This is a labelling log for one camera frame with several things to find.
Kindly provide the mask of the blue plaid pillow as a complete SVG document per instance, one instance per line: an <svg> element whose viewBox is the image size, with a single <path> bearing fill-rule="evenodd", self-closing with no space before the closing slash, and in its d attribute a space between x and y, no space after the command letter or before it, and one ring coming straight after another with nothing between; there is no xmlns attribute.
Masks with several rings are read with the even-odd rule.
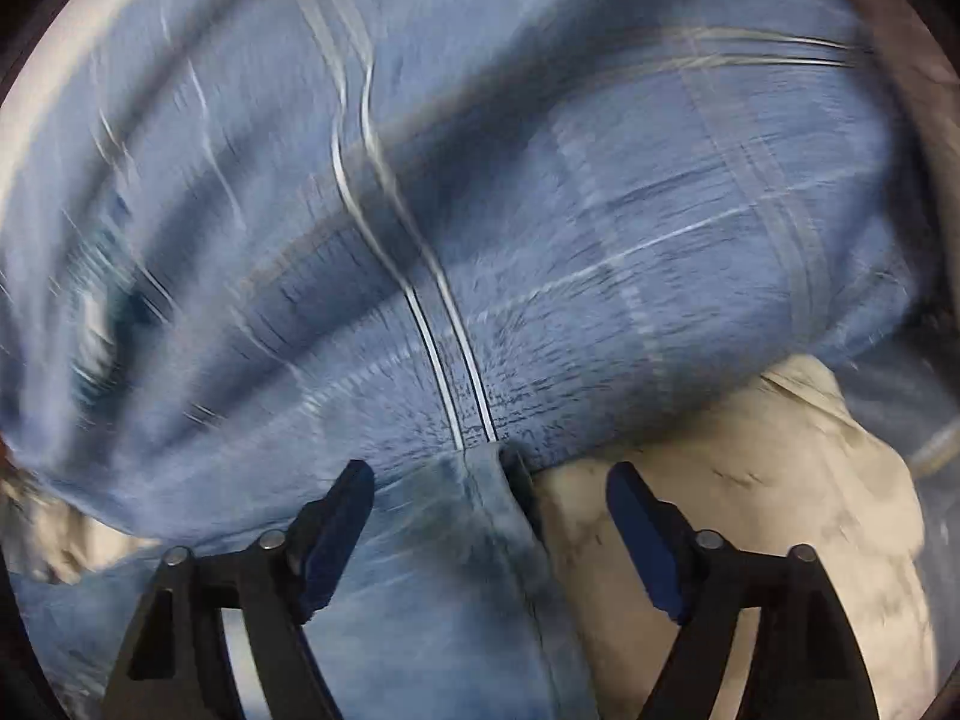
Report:
<svg viewBox="0 0 960 720"><path fill-rule="evenodd" d="M931 291L848 0L89 0L2 158L2 434L199 539L494 440L551 466Z"/></svg>

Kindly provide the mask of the cream leaf-print bedsheet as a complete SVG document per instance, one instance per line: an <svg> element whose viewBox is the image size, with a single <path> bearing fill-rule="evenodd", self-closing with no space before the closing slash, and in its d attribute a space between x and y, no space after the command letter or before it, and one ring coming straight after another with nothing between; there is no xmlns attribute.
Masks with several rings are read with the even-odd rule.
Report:
<svg viewBox="0 0 960 720"><path fill-rule="evenodd" d="M924 523L908 466L853 418L822 362L794 356L662 439L535 475L602 717L638 715L677 632L651 605L608 515L605 477L622 460L693 527L741 550L810 544L853 624L880 715L923 715L937 692L937 655L914 565Z"/></svg>

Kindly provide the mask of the light blue denim jeans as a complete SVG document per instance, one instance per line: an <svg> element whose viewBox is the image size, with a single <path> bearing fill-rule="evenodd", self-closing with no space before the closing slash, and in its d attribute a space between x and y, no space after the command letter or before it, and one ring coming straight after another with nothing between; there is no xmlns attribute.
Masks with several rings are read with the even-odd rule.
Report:
<svg viewBox="0 0 960 720"><path fill-rule="evenodd" d="M599 718L516 445L377 472L331 606L306 624L345 718ZM75 585L13 574L39 663L71 718L101 718L151 548Z"/></svg>

